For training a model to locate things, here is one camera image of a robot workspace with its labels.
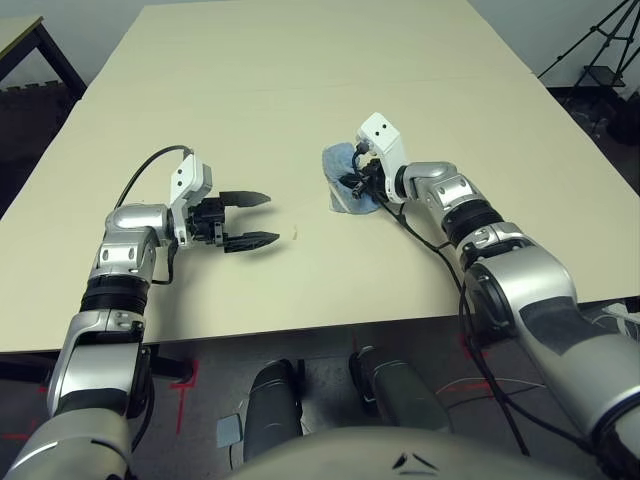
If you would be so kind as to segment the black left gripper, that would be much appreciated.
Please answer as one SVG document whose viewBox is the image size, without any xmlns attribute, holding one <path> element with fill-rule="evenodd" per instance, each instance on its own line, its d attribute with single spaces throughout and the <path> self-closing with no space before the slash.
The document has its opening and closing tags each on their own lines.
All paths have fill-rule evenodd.
<svg viewBox="0 0 640 480">
<path fill-rule="evenodd" d="M 237 253 L 265 247 L 280 238 L 272 232 L 247 232 L 237 236 L 225 234 L 225 206 L 250 208 L 271 201 L 271 197 L 255 191 L 220 192 L 219 197 L 204 198 L 188 208 L 187 231 L 196 242 L 223 247 L 225 253 Z"/>
</svg>

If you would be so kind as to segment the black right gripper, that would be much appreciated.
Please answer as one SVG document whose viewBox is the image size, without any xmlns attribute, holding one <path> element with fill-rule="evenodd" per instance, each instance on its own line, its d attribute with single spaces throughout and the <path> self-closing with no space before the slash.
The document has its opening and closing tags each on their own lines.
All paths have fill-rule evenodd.
<svg viewBox="0 0 640 480">
<path fill-rule="evenodd" d="M 340 177 L 342 185 L 354 186 L 351 189 L 354 199 L 369 196 L 376 201 L 388 201 L 385 182 L 386 176 L 380 159 L 372 159 L 358 171 L 358 175 L 347 173 Z"/>
</svg>

